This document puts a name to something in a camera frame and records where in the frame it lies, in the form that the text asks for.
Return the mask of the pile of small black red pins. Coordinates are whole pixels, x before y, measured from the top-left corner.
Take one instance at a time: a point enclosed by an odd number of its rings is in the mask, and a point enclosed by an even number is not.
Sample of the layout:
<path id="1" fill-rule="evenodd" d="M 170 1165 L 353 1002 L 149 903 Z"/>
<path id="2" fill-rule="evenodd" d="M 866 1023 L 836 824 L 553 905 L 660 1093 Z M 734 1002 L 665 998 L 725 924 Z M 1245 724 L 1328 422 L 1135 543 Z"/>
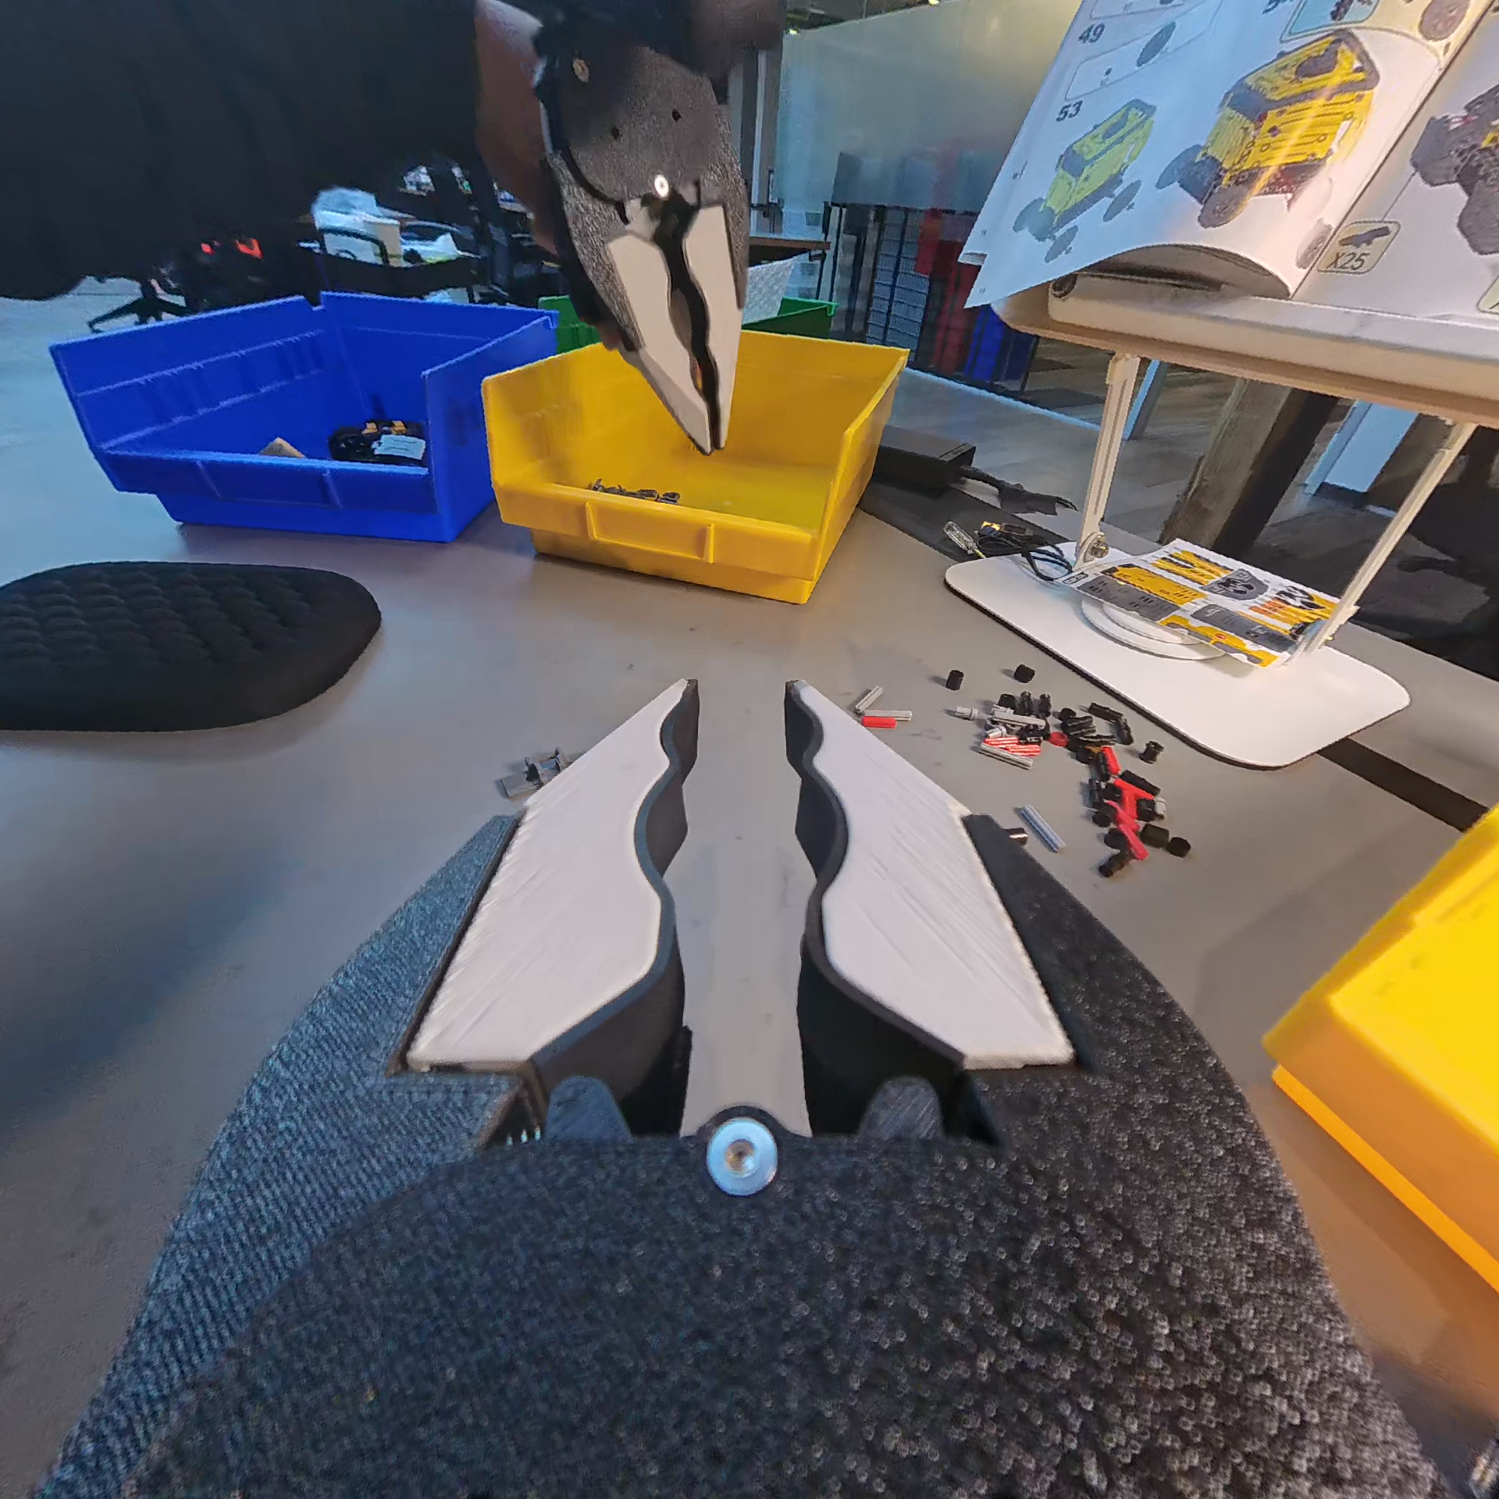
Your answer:
<path id="1" fill-rule="evenodd" d="M 991 698 L 968 696 L 961 669 L 934 684 L 948 696 L 941 715 L 959 724 L 985 761 L 1036 773 L 1056 764 L 1075 778 L 1056 814 L 1033 801 L 1015 805 L 1015 842 L 1047 852 L 1070 847 L 1096 856 L 1096 879 L 1112 882 L 1150 861 L 1186 861 L 1194 845 L 1170 821 L 1170 805 L 1145 775 L 1165 745 L 1136 740 L 1128 715 L 1101 701 L 1071 705 L 1042 689 L 1029 664 L 1008 669 Z"/>

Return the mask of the black power adapter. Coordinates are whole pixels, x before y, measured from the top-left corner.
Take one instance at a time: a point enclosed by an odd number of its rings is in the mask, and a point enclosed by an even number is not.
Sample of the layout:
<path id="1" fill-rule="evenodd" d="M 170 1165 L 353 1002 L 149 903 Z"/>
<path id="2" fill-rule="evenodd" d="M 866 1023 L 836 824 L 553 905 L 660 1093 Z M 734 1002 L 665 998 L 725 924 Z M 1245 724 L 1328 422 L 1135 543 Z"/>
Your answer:
<path id="1" fill-rule="evenodd" d="M 871 476 L 926 496 L 941 496 L 973 467 L 975 445 L 948 436 L 885 425 Z"/>

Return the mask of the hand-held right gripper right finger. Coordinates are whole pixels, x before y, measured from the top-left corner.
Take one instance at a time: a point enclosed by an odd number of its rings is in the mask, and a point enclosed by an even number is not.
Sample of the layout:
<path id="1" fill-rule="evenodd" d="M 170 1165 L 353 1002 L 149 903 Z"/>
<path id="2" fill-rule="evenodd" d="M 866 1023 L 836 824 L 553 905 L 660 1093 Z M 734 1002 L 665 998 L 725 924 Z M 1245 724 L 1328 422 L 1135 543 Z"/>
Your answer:
<path id="1" fill-rule="evenodd" d="M 1075 1049 L 964 824 L 968 808 L 806 680 L 783 694 L 829 984 L 962 1070 Z"/>

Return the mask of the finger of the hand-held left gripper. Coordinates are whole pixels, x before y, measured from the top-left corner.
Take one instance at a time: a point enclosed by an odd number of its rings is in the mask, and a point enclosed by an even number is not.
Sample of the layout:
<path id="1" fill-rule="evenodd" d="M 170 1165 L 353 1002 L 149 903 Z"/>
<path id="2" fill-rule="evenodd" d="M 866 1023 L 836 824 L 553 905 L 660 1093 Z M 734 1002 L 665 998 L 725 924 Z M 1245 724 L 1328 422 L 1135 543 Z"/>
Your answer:
<path id="1" fill-rule="evenodd" d="M 653 239 L 627 234 L 616 274 L 634 332 L 627 362 L 699 450 L 709 450 L 709 351 L 706 311 L 690 279 Z"/>
<path id="2" fill-rule="evenodd" d="M 694 443 L 725 446 L 739 358 L 739 283 L 722 204 L 694 209 L 678 239 L 678 304 L 685 315 L 687 380 L 695 401 Z"/>

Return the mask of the green plastic bin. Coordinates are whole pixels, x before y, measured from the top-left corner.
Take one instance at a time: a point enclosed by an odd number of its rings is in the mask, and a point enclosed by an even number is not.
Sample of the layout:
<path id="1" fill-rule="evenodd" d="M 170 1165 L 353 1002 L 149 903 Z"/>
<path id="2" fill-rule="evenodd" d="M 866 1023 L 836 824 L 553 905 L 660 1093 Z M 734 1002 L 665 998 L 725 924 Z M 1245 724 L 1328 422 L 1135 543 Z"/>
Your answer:
<path id="1" fill-rule="evenodd" d="M 555 316 L 556 353 L 581 350 L 600 341 L 597 329 L 574 313 L 567 295 L 541 297 L 537 307 Z M 743 327 L 745 330 L 818 339 L 831 332 L 834 309 L 832 302 L 785 297 L 774 315 L 746 322 Z"/>

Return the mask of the instruction booklet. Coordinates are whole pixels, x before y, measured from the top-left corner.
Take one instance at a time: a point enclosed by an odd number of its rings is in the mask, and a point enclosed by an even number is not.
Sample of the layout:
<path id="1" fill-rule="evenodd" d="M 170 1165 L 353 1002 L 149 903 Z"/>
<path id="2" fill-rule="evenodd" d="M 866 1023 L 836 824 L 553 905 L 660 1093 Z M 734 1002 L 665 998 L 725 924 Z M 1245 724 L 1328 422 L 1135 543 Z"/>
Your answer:
<path id="1" fill-rule="evenodd" d="M 1476 2 L 1080 3 L 964 242 L 966 306 L 1084 274 L 1291 295 L 1493 21 Z"/>

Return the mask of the grey desk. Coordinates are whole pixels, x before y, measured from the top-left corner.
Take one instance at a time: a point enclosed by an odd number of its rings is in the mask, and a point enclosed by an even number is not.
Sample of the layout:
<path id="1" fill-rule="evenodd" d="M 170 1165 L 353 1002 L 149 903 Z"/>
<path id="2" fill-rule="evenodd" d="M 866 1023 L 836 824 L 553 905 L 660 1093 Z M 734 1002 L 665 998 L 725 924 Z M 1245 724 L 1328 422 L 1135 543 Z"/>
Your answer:
<path id="1" fill-rule="evenodd" d="M 896 749 L 973 812 L 1033 805 L 1036 861 L 1215 1047 L 1286 1174 L 1377 1372 L 1460 1483 L 1495 1427 L 1495 1293 L 1270 1082 L 1265 1031 L 1453 845 L 1451 826 L 1321 757 L 1254 771 L 1166 738 L 1184 859 L 1099 879 L 1077 764 L 973 752 L 950 701 L 1013 664 L 1103 689 L 945 585 L 947 559 L 859 513 L 783 606 L 535 559 L 495 510 L 451 545 L 179 529 L 110 488 L 50 343 L 115 286 L 3 304 L 3 580 L 108 559 L 325 568 L 384 626 L 309 706 L 186 736 L 3 740 L 3 1495 L 28 1495 L 96 1390 L 196 1167 L 275 1040 L 504 803 L 521 756 L 579 752 L 676 678 L 701 685 L 687 842 L 667 872 L 694 1033 L 685 1125 L 759 1102 L 804 1126 L 794 984 L 811 873 L 792 824 L 785 680 L 911 713 Z"/>

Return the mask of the sticker sheet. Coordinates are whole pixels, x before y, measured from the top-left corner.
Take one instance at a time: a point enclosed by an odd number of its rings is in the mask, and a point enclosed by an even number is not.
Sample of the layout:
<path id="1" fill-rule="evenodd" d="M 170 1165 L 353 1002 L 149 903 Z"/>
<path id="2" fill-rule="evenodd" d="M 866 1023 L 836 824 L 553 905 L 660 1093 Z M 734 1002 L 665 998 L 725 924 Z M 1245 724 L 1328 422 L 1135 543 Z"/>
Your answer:
<path id="1" fill-rule="evenodd" d="M 1337 596 L 1184 541 L 1092 561 L 1061 585 L 1121 619 L 1254 668 L 1293 659 L 1338 610 Z"/>

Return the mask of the person's left hand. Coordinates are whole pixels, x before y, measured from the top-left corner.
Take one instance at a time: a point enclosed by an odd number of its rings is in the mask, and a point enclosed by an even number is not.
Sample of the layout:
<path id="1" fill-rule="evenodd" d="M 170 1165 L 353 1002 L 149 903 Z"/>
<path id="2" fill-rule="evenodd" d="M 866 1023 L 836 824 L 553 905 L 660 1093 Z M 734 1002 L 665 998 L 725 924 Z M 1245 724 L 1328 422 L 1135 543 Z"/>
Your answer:
<path id="1" fill-rule="evenodd" d="M 534 95 L 539 60 L 537 21 L 500 2 L 476 2 L 476 144 L 497 190 L 513 197 L 532 223 L 534 241 L 555 257 L 546 134 Z"/>

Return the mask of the blue plastic bin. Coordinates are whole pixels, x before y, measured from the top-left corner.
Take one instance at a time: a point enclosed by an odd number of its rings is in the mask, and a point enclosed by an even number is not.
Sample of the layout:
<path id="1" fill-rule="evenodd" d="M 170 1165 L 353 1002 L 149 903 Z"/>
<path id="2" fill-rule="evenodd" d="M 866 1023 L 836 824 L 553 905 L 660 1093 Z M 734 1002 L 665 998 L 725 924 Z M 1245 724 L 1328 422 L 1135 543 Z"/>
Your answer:
<path id="1" fill-rule="evenodd" d="M 449 543 L 493 497 L 483 381 L 555 355 L 555 316 L 326 292 L 56 343 L 84 441 L 179 524 Z M 328 459 L 372 418 L 421 422 L 425 467 Z M 270 439 L 305 462 L 259 457 Z"/>

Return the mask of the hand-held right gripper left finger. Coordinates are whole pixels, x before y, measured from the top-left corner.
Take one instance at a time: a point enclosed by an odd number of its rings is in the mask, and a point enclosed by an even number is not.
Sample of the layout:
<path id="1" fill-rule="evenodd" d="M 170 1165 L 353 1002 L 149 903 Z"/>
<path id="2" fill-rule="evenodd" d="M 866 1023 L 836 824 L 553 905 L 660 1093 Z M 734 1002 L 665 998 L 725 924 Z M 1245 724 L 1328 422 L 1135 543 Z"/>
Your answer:
<path id="1" fill-rule="evenodd" d="M 665 872 L 701 694 L 676 680 L 525 803 L 421 998 L 412 1072 L 648 1074 L 683 1023 Z"/>

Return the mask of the black yellow toy part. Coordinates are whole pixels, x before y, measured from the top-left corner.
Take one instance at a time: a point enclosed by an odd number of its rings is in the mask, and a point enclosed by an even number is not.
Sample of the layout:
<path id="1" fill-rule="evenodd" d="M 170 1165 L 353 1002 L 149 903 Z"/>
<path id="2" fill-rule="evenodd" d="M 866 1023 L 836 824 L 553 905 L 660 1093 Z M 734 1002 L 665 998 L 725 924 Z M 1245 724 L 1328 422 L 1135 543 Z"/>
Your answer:
<path id="1" fill-rule="evenodd" d="M 428 462 L 421 422 L 372 418 L 335 429 L 328 436 L 328 459 L 421 469 Z"/>

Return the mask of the person's left forearm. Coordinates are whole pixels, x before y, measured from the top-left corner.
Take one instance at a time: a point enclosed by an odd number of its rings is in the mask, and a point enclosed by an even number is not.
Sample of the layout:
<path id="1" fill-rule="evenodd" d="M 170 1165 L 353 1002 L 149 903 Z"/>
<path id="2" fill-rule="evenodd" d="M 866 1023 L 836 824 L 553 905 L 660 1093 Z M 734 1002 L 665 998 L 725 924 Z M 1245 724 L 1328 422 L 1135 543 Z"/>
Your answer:
<path id="1" fill-rule="evenodd" d="M 1 30 L 8 300 L 474 144 L 474 3 L 10 2 Z"/>

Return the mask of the white book stand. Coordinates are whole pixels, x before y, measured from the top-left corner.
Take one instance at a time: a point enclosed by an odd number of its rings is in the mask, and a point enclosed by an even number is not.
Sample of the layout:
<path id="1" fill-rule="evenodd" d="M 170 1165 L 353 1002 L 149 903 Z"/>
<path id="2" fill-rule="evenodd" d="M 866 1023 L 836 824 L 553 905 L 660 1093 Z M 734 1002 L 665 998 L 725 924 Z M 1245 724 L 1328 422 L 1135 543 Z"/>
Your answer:
<path id="1" fill-rule="evenodd" d="M 1449 430 L 1338 606 L 1282 666 L 1159 655 L 1161 627 L 1145 638 L 1103 626 L 1094 604 L 1036 578 L 1019 557 L 955 564 L 945 573 L 948 590 L 1194 749 L 1251 770 L 1307 759 L 1409 705 L 1400 684 L 1331 640 L 1472 430 L 1495 427 L 1495 318 L 1416 318 L 1107 274 L 1020 290 L 999 313 L 1024 332 L 1110 353 L 1077 555 L 1107 543 L 1101 518 L 1142 360 L 1402 408 Z"/>

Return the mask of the storage shelving with bins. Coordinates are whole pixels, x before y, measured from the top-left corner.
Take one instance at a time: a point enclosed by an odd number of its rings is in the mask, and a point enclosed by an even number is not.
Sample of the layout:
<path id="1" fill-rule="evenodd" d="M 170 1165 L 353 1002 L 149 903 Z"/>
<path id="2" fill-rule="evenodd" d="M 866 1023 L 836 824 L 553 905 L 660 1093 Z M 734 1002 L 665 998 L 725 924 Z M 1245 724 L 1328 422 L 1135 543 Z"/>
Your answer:
<path id="1" fill-rule="evenodd" d="M 975 220 L 945 209 L 825 202 L 815 299 L 832 306 L 831 336 L 904 350 L 917 373 L 1024 395 L 1038 337 L 968 304 L 978 269 L 962 253 Z"/>

